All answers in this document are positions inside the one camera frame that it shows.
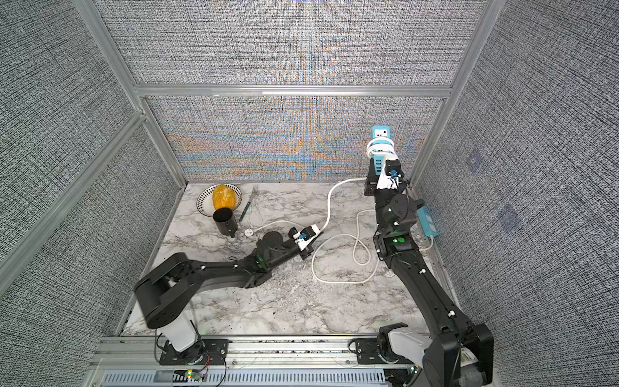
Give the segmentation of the teal power strip with sockets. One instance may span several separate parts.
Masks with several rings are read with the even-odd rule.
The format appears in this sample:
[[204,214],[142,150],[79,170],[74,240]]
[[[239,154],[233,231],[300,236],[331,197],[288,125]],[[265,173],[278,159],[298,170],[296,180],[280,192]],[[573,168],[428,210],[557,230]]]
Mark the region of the teal power strip with sockets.
[[372,128],[371,140],[366,145],[366,155],[372,160],[372,168],[377,176],[382,174],[386,161],[399,159],[388,126],[376,125]]

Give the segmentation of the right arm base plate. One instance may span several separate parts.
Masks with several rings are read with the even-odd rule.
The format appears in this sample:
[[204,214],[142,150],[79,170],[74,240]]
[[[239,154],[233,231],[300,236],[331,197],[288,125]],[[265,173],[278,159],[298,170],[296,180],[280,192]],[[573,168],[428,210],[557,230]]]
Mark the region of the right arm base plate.
[[409,361],[387,350],[377,338],[353,338],[348,342],[348,351],[356,356],[361,365],[376,364],[408,364]]

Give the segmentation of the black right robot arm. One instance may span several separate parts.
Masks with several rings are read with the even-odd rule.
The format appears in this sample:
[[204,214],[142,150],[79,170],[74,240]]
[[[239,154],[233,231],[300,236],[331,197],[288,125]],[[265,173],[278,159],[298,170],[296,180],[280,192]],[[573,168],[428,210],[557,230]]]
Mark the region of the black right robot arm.
[[422,369],[431,386],[484,386],[493,382],[494,337],[475,324],[449,297],[430,272],[410,229],[418,225],[421,200],[406,192],[397,160],[384,167],[370,161],[364,193],[375,200],[377,256],[401,280],[422,313],[429,330],[424,338],[404,323],[380,328],[380,359],[407,361]]

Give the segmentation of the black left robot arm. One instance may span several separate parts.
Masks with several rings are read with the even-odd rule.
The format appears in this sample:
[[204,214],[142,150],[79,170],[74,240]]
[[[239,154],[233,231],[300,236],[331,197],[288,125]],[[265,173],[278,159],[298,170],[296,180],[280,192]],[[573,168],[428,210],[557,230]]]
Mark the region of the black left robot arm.
[[268,232],[248,256],[236,261],[195,261],[185,253],[175,253],[138,280],[134,295],[147,327],[167,340],[159,363],[200,364],[206,360],[198,324],[183,315],[195,294],[258,287],[296,256],[306,259],[318,236],[309,227],[300,232],[291,228],[287,239],[279,232]]

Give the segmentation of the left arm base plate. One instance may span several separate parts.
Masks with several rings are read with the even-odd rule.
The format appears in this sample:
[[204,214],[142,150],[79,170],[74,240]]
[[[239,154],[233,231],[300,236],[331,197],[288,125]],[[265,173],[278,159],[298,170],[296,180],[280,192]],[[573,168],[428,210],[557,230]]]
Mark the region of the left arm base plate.
[[177,351],[167,340],[157,358],[160,365],[203,366],[224,365],[230,341],[227,339],[202,339],[183,352]]

